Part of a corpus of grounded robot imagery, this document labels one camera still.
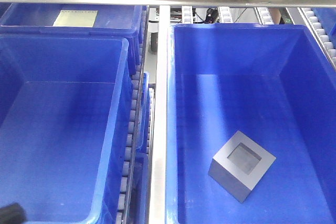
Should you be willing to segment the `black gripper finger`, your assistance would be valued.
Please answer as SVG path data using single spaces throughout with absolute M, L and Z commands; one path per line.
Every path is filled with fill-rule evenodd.
M 18 203 L 1 207 L 1 224 L 21 224 L 26 222 L 26 213 Z

